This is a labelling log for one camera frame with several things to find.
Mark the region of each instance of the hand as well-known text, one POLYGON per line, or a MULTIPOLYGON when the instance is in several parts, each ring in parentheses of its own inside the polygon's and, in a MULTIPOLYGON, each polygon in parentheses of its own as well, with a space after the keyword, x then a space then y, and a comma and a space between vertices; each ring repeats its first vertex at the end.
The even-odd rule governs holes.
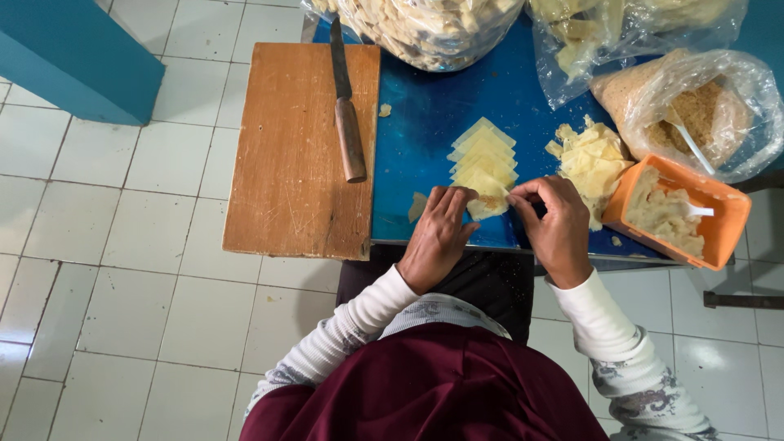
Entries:
POLYGON ((520 184, 506 197, 525 225, 534 254, 556 286, 569 290, 593 272, 588 261, 588 208, 575 185, 560 176, 540 177, 520 184), (531 206, 544 202, 540 220, 531 206))
POLYGON ((463 212, 479 194, 465 187, 433 187, 425 211, 397 263, 397 272, 418 295, 425 294, 446 277, 463 255, 479 223, 463 223, 463 212))

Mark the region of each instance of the knife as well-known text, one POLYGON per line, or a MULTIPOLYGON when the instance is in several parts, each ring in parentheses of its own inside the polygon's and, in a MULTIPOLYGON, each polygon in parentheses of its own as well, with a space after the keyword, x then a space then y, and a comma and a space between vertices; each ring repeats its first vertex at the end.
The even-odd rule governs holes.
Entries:
POLYGON ((368 179, 368 170, 365 168, 365 154, 362 153, 362 139, 359 137, 357 111, 351 103, 351 82, 348 78, 346 51, 343 48, 341 32, 340 18, 335 18, 329 28, 332 75, 335 77, 335 91, 338 96, 335 104, 335 125, 340 139, 340 154, 343 156, 346 182, 356 184, 368 179))

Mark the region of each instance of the wooden knife handle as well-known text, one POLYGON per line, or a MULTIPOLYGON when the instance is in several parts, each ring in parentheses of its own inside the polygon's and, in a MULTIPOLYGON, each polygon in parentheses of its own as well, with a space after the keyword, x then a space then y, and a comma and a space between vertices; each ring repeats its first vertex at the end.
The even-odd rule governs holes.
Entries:
POLYGON ((359 137, 357 111, 346 97, 338 98, 335 104, 335 125, 338 128, 346 182, 365 182, 368 179, 368 170, 365 168, 365 154, 362 152, 362 139, 359 137))

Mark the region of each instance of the white plastic spoon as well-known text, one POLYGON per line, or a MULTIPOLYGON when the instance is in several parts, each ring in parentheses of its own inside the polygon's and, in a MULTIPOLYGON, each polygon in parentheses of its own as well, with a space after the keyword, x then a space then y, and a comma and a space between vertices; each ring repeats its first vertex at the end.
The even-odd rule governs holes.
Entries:
POLYGON ((693 206, 690 202, 686 202, 686 216, 713 216, 713 209, 693 206))
POLYGON ((675 126, 675 128, 681 132, 681 136, 686 141, 686 144, 688 144, 691 151, 694 153, 694 156, 697 157, 702 166, 705 167, 705 170, 707 170, 711 175, 716 174, 716 170, 713 169, 713 167, 708 162, 708 159, 699 150, 699 147, 697 147, 697 144, 695 144, 694 140, 691 138, 691 135, 688 134, 686 127, 684 127, 683 120, 679 116, 678 112, 675 111, 675 108, 672 104, 667 106, 667 116, 664 117, 664 120, 675 126))

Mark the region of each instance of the dark pants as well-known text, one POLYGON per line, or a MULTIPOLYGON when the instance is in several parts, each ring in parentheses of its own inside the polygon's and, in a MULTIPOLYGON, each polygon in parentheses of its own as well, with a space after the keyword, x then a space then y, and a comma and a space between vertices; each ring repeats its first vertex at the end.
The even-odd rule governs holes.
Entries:
MULTIPOLYGON (((372 285, 403 257, 404 246, 374 245, 370 261, 344 261, 337 305, 347 303, 372 285)), ((514 341, 528 342, 534 300, 534 257, 531 254, 466 251, 452 271, 429 290, 466 301, 506 328, 514 341)))

